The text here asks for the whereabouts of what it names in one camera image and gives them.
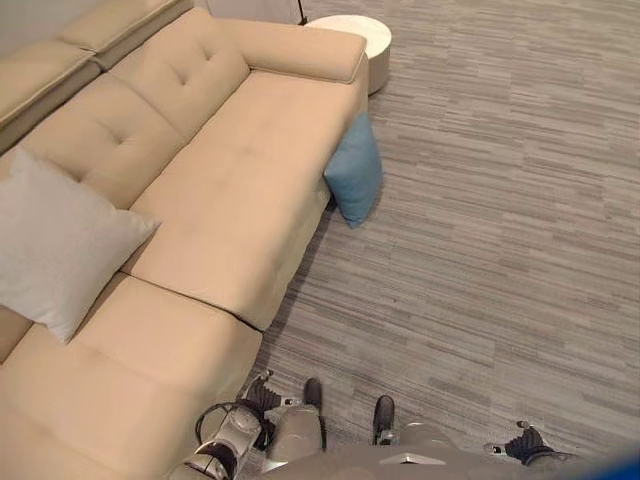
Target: blue pillow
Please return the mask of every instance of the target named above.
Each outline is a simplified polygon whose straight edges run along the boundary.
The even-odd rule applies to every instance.
[[[356,118],[340,141],[324,178],[349,226],[364,222],[382,184],[382,163],[367,113]]]

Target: beige sofa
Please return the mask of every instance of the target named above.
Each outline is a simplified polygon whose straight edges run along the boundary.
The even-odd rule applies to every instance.
[[[0,478],[161,478],[236,396],[367,106],[365,40],[115,0],[0,61],[20,142],[162,222],[68,345],[0,306]]]

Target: white side table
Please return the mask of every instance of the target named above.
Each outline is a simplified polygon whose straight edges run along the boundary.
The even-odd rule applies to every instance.
[[[361,15],[334,15],[309,22],[308,27],[355,33],[367,39],[369,95],[377,92],[389,77],[391,30],[384,23]]]

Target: throw pillow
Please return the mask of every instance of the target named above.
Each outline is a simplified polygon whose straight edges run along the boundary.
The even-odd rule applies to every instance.
[[[116,210],[20,147],[0,183],[0,225],[0,304],[67,343],[158,223]]]
[[[351,228],[365,221],[382,184],[382,163],[369,115],[358,116],[333,154],[324,178]]]

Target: white pillow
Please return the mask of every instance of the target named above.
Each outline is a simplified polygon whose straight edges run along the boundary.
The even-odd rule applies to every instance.
[[[113,274],[156,229],[22,147],[0,183],[0,304],[67,343]]]

